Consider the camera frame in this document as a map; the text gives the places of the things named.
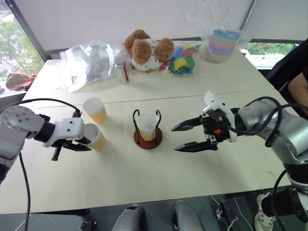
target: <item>paper cup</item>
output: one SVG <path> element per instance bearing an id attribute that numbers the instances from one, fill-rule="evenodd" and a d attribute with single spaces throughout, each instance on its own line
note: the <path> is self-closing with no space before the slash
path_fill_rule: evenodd
<path id="1" fill-rule="evenodd" d="M 102 149 L 106 139 L 98 127 L 95 124 L 85 124 L 84 129 L 84 137 L 91 141 L 87 146 L 96 150 Z"/>
<path id="2" fill-rule="evenodd" d="M 159 117 L 152 112 L 145 112 L 142 113 L 137 118 L 137 127 L 139 129 L 139 132 L 141 134 L 141 137 L 145 141 L 152 141 L 155 139 L 156 136 L 156 125 L 158 123 Z"/>
<path id="3" fill-rule="evenodd" d="M 94 120 L 101 124 L 107 119 L 104 103 L 99 98 L 90 98 L 83 103 L 83 110 Z"/>

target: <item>green foliage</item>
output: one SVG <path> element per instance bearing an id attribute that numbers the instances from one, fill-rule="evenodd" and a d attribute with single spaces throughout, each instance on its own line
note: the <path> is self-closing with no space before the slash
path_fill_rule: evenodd
<path id="1" fill-rule="evenodd" d="M 44 62 L 20 26 L 0 20 L 0 63 L 11 66 L 13 72 L 36 75 Z M 0 80 L 6 80 L 7 71 L 0 71 Z"/>
<path id="2" fill-rule="evenodd" d="M 250 54 L 284 54 L 287 55 L 293 48 L 290 43 L 259 43 L 250 42 L 248 51 Z"/>

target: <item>shoe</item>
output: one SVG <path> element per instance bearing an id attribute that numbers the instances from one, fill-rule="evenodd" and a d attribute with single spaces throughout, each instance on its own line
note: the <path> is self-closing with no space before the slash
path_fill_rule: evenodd
<path id="1" fill-rule="evenodd" d="M 275 217 L 268 217 L 262 210 L 262 200 L 267 197 L 270 193 L 260 194 L 257 196 L 258 213 L 255 216 L 255 229 L 256 231 L 272 231 L 273 222 L 276 220 Z"/>

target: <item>yellow block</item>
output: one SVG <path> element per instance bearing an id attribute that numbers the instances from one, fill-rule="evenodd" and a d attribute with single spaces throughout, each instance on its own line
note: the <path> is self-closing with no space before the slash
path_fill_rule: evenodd
<path id="1" fill-rule="evenodd" d="M 174 67 L 176 69 L 179 69 L 179 68 L 186 66 L 186 65 L 187 65 L 187 62 L 183 57 L 174 61 Z"/>

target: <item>clear plastic bag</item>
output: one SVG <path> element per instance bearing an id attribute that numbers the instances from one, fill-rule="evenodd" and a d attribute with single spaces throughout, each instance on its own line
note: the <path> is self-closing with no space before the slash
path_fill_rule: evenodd
<path id="1" fill-rule="evenodd" d="M 74 92 L 86 84 L 111 77 L 115 56 L 111 46 L 97 40 L 72 47 L 60 53 L 66 60 L 69 92 Z"/>
<path id="2" fill-rule="evenodd" d="M 198 41 L 174 41 L 174 53 L 161 65 L 159 71 L 166 77 L 183 75 L 197 77 L 202 46 L 202 42 Z"/>
<path id="3" fill-rule="evenodd" d="M 230 0 L 195 0 L 188 20 L 199 28 L 200 37 L 208 42 L 205 58 L 210 62 L 226 61 L 234 49 L 243 49 L 251 40 L 248 33 L 232 30 L 229 23 Z"/>

